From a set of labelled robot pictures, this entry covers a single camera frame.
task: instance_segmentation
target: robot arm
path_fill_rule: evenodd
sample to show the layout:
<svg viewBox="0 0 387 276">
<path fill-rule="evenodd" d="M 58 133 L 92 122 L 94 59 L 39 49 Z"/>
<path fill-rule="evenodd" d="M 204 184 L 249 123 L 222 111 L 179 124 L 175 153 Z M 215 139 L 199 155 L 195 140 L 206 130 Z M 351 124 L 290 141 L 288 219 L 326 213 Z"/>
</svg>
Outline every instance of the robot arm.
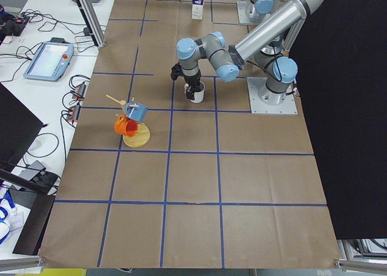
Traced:
<svg viewBox="0 0 387 276">
<path fill-rule="evenodd" d="M 225 82 L 233 81 L 242 69 L 245 61 L 260 49 L 283 34 L 292 25 L 314 13 L 324 0 L 287 0 L 275 5 L 274 13 L 262 24 L 257 26 L 236 45 L 224 49 L 225 40 L 220 32 L 214 32 L 194 41 L 184 38 L 178 41 L 177 54 L 181 72 L 189 88 L 188 99 L 193 99 L 194 93 L 200 91 L 199 59 L 208 59 L 217 75 Z"/>
</svg>

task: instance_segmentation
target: metal pole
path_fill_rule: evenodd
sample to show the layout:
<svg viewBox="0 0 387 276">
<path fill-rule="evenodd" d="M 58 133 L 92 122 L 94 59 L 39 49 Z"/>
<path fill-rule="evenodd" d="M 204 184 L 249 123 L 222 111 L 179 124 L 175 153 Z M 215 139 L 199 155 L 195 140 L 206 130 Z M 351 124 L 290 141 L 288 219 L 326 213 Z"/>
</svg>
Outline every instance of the metal pole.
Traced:
<svg viewBox="0 0 387 276">
<path fill-rule="evenodd" d="M 0 271 L 25 269 L 43 266 L 43 257 L 0 260 Z"/>
<path fill-rule="evenodd" d="M 280 10 L 256 27 L 235 48 L 243 60 L 247 60 L 279 34 L 302 18 L 302 13 L 294 2 L 287 2 Z"/>
<path fill-rule="evenodd" d="M 387 264 L 370 263 L 363 261 L 336 260 L 337 266 L 342 270 L 359 271 L 366 273 L 387 275 Z"/>
<path fill-rule="evenodd" d="M 80 14 L 85 20 L 86 26 L 89 29 L 91 39 L 94 45 L 102 48 L 106 45 L 106 38 L 103 35 L 101 26 L 99 24 L 97 15 L 94 11 L 90 0 L 75 0 L 80 10 Z"/>
</svg>

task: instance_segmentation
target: floor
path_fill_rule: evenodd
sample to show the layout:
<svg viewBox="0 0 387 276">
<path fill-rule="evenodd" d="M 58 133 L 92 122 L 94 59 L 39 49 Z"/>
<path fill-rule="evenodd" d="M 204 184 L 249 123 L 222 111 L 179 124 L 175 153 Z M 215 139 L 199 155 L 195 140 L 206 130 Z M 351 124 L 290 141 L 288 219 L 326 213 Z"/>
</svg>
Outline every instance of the floor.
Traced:
<svg viewBox="0 0 387 276">
<path fill-rule="evenodd" d="M 249 32 L 235 1 L 206 0 L 194 21 L 190 0 L 115 0 L 41 249 L 49 267 L 334 266 L 300 99 L 295 116 L 251 115 L 246 77 L 263 74 L 250 66 L 227 84 L 201 61 L 200 104 L 169 77 L 179 39 Z M 148 106 L 144 147 L 114 132 L 106 94 Z"/>
</svg>

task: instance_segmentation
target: blue lanyard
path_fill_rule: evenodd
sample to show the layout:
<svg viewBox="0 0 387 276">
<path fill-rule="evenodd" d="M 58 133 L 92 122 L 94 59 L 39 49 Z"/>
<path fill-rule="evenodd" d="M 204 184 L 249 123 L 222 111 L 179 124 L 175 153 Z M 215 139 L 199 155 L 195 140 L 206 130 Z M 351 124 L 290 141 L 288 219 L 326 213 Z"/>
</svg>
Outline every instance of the blue lanyard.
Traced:
<svg viewBox="0 0 387 276">
<path fill-rule="evenodd" d="M 0 238 L 0 244 L 2 242 L 4 242 L 4 240 L 8 237 L 9 233 L 10 233 L 10 227 L 9 225 L 6 224 L 6 222 L 4 221 L 6 217 L 8 217 L 8 211 L 3 208 L 2 206 L 0 206 L 0 211 L 4 214 L 3 217 L 0 216 L 0 224 L 2 223 L 3 225 L 6 225 L 7 228 L 8 228 L 8 232 L 5 234 L 5 236 L 3 236 L 3 238 Z"/>
<path fill-rule="evenodd" d="M 10 194 L 10 191 L 7 190 L 7 192 L 4 194 L 4 198 L 0 200 L 0 203 L 3 201 L 3 200 L 6 200 L 8 201 L 8 204 L 10 205 L 11 209 L 15 209 L 15 203 L 13 202 L 13 199 L 12 199 L 12 196 Z M 6 227 L 8 228 L 8 232 L 6 233 L 6 235 L 3 236 L 3 238 L 0 238 L 0 244 L 2 242 L 4 242 L 4 240 L 8 237 L 9 233 L 10 233 L 10 227 L 9 225 L 4 221 L 7 217 L 8 217 L 8 211 L 3 208 L 2 206 L 0 206 L 0 211 L 3 213 L 4 216 L 0 216 L 0 224 L 3 224 L 3 225 L 6 225 Z"/>
</svg>

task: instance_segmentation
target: black curtain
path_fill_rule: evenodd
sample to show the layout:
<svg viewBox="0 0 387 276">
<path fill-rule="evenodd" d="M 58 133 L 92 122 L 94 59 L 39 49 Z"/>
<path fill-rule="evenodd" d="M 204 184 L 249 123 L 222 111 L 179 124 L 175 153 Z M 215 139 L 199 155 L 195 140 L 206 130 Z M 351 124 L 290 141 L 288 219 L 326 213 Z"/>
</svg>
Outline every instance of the black curtain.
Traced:
<svg viewBox="0 0 387 276">
<path fill-rule="evenodd" d="M 386 0 L 325 0 L 290 51 L 336 237 L 387 238 Z"/>
</svg>

